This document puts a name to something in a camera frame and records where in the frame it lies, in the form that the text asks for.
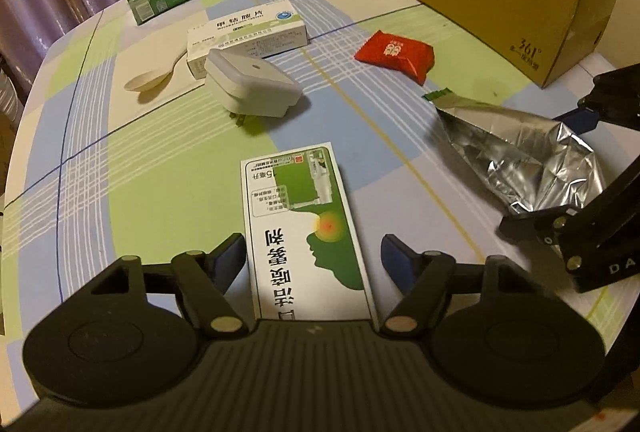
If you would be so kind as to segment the silver foil tea bag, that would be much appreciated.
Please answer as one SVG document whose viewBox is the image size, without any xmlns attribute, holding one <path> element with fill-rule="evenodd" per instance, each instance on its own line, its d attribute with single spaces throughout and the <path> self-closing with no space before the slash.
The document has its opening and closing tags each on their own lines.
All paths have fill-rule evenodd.
<svg viewBox="0 0 640 432">
<path fill-rule="evenodd" d="M 582 209 L 604 192 L 597 155 L 563 122 L 449 89 L 424 99 L 435 107 L 450 146 L 511 213 Z"/>
</svg>

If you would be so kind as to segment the green white throat spray box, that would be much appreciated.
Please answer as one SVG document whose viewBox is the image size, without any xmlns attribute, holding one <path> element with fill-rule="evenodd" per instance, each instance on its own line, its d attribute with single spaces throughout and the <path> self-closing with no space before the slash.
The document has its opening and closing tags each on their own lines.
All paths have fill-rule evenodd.
<svg viewBox="0 0 640 432">
<path fill-rule="evenodd" d="M 331 144 L 244 160 L 240 178 L 256 317 L 376 325 L 378 312 Z"/>
</svg>

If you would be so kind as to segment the white square night light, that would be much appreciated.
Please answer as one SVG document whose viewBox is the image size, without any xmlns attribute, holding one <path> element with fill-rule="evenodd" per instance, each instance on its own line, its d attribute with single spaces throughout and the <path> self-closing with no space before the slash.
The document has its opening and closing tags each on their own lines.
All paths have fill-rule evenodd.
<svg viewBox="0 0 640 432">
<path fill-rule="evenodd" d="M 228 112 L 283 118 L 303 87 L 271 62 L 212 49 L 205 62 L 205 87 Z"/>
</svg>

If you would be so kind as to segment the red snack packet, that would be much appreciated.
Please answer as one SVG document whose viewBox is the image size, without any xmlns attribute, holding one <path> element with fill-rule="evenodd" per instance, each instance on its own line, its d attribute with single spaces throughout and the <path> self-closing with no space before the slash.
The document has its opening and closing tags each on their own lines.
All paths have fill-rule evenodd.
<svg viewBox="0 0 640 432">
<path fill-rule="evenodd" d="M 404 36 L 376 31 L 354 54 L 362 63 L 401 72 L 418 85 L 426 82 L 427 73 L 435 66 L 431 45 Z"/>
</svg>

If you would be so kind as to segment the checked tablecloth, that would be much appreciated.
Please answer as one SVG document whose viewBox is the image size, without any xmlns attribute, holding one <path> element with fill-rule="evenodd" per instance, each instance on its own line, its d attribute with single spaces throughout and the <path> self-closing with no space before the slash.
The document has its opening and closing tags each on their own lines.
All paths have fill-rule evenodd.
<svg viewBox="0 0 640 432">
<path fill-rule="evenodd" d="M 330 143 L 340 166 L 381 314 L 398 301 L 380 243 L 394 233 L 416 250 L 461 262 L 491 254 L 529 268 L 612 342 L 639 294 L 637 278 L 577 294 L 562 261 L 538 242 L 496 233 L 502 206 L 452 151 L 427 89 L 555 117 L 610 65 L 592 54 L 539 88 L 477 38 L 415 0 L 289 0 L 309 42 L 274 58 L 303 86 L 281 120 L 236 124 L 179 66 L 149 96 L 124 84 L 163 40 L 194 25 L 275 0 L 191 0 L 137 24 L 116 2 L 55 42 L 17 132 L 2 233 L 1 415 L 35 400 L 22 365 L 25 334 L 93 275 L 125 254 L 149 263 L 208 251 L 244 227 L 243 160 Z M 424 87 L 358 62 L 376 31 L 424 40 L 436 54 Z"/>
</svg>

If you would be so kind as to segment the beige plastic spoon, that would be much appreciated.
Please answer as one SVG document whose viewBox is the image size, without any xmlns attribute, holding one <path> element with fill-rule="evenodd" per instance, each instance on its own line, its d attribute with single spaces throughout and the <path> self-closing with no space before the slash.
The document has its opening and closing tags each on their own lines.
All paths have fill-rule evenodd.
<svg viewBox="0 0 640 432">
<path fill-rule="evenodd" d="M 155 69 L 145 71 L 137 76 L 131 77 L 124 85 L 127 92 L 146 92 L 160 85 L 163 80 L 170 77 L 174 73 L 178 61 L 186 54 L 186 46 L 175 50 L 169 59 Z"/>
</svg>

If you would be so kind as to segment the white green medicine box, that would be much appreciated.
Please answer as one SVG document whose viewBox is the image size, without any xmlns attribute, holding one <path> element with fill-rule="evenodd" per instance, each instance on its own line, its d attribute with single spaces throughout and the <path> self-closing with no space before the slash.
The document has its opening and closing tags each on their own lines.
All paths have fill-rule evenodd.
<svg viewBox="0 0 640 432">
<path fill-rule="evenodd" d="M 186 36 L 186 64 L 193 77 L 201 80 L 212 49 L 266 58 L 307 43 L 303 18 L 289 0 L 277 0 L 190 28 Z"/>
</svg>

